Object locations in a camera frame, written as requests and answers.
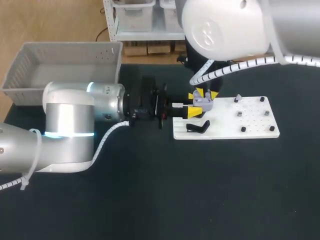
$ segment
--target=plastic storage bin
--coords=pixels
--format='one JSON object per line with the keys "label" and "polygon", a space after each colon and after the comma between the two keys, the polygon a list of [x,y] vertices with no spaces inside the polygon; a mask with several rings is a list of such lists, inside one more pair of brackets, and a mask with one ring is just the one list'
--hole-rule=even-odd
{"label": "plastic storage bin", "polygon": [[117,83],[121,42],[27,42],[0,91],[17,106],[41,106],[50,82]]}
{"label": "plastic storage bin", "polygon": [[143,4],[113,3],[119,20],[118,31],[121,32],[151,32],[153,29],[153,8],[156,0]]}
{"label": "plastic storage bin", "polygon": [[160,0],[164,11],[165,29],[169,33],[183,33],[184,30],[178,23],[176,3],[174,0]]}

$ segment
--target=white pegboard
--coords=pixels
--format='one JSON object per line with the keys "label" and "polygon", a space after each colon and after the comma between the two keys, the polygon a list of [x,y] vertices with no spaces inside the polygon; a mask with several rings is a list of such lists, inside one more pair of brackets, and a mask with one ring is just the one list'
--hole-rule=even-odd
{"label": "white pegboard", "polygon": [[[243,97],[235,103],[234,97],[217,97],[213,108],[202,118],[173,118],[173,137],[177,140],[214,140],[214,139],[268,139],[280,135],[269,100],[260,96]],[[173,103],[173,107],[181,108],[182,103]],[[202,126],[210,120],[210,126],[205,133],[187,132],[186,124]]]}

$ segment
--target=white cable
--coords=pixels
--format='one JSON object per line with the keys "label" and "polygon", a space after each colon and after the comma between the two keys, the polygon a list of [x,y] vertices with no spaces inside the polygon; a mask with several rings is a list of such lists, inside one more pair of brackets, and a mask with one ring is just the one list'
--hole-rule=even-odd
{"label": "white cable", "polygon": [[32,174],[34,173],[34,171],[35,171],[35,169],[36,169],[36,167],[38,165],[38,162],[39,162],[39,159],[40,159],[40,153],[41,153],[41,146],[42,146],[41,132],[38,129],[34,129],[34,128],[30,129],[29,131],[36,133],[37,146],[36,146],[35,157],[34,157],[33,163],[32,163],[32,165],[30,167],[30,170],[29,170],[28,174],[25,175],[25,179],[22,180],[22,185],[20,187],[20,190],[25,190],[26,186],[28,186],[29,179],[31,178]]}
{"label": "white cable", "polygon": [[122,122],[119,122],[115,125],[113,125],[103,136],[102,140],[100,141],[99,143],[99,146],[97,148],[97,150],[95,151],[95,154],[93,156],[93,159],[92,159],[92,163],[91,163],[91,166],[95,163],[95,161],[97,160],[98,158],[98,155],[103,147],[103,145],[105,144],[105,141],[107,140],[107,138],[109,137],[109,135],[114,131],[116,130],[117,128],[120,128],[120,127],[123,127],[123,126],[129,126],[129,121],[122,121]]}
{"label": "white cable", "polygon": [[10,181],[10,182],[5,183],[5,184],[2,184],[2,185],[0,185],[0,191],[3,190],[3,189],[10,188],[10,187],[12,187],[14,185],[17,185],[17,184],[21,183],[25,179],[26,179],[26,177],[22,176],[22,177],[19,177],[16,180]]}
{"label": "white cable", "polygon": [[[310,56],[285,56],[285,60],[290,64],[320,67],[320,59],[313,58]],[[279,62],[276,60],[276,57],[274,56],[267,56],[267,57],[261,57],[261,58],[257,58],[249,61],[243,61],[238,64],[233,64],[233,65],[221,68],[219,70],[210,72],[202,77],[198,77],[198,79],[194,79],[193,81],[190,81],[190,84],[193,86],[196,86],[196,85],[208,82],[210,80],[222,77],[224,75],[238,72],[240,70],[245,70],[245,69],[250,69],[250,68],[255,68],[255,67],[265,66],[265,65],[278,64],[278,63]]]}
{"label": "white cable", "polygon": [[31,165],[31,168],[30,168],[27,175],[24,175],[22,177],[19,177],[16,180],[13,180],[8,183],[0,185],[0,191],[3,189],[10,188],[10,187],[17,185],[19,183],[22,183],[20,190],[25,190],[26,186],[29,184],[29,179],[31,178],[32,174],[34,173],[34,171],[37,167],[37,164],[39,162],[40,153],[41,153],[41,146],[42,146],[41,132],[38,129],[30,129],[29,131],[35,132],[36,136],[37,136],[37,146],[36,146],[36,151],[35,151],[35,157],[34,157],[32,165]]}
{"label": "white cable", "polygon": [[211,59],[206,61],[206,63],[200,68],[200,70],[190,79],[190,84],[192,85],[192,82],[197,81],[198,78],[200,78],[210,68],[210,66],[213,63],[214,63],[214,60],[211,60]]}

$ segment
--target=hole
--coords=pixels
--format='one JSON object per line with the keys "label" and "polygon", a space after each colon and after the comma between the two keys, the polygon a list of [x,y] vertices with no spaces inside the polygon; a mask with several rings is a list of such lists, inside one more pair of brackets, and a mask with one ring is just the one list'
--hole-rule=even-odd
{"label": "hole", "polygon": [[242,0],[242,2],[240,3],[240,8],[244,9],[247,6],[247,0]]}

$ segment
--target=black table surface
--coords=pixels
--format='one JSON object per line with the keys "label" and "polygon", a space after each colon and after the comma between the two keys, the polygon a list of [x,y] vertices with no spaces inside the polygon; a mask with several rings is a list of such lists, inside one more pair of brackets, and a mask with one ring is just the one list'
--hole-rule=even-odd
{"label": "black table surface", "polygon": [[[182,65],[124,64],[120,82],[128,86],[141,75],[182,93],[192,73]],[[279,138],[174,140],[171,120],[162,130],[156,121],[120,128],[89,170],[36,173],[25,191],[0,191],[0,238],[319,239],[319,92],[315,67],[230,74],[219,96],[267,96]],[[40,107],[13,106],[5,122],[45,129]],[[96,146],[109,127],[96,124]]]}

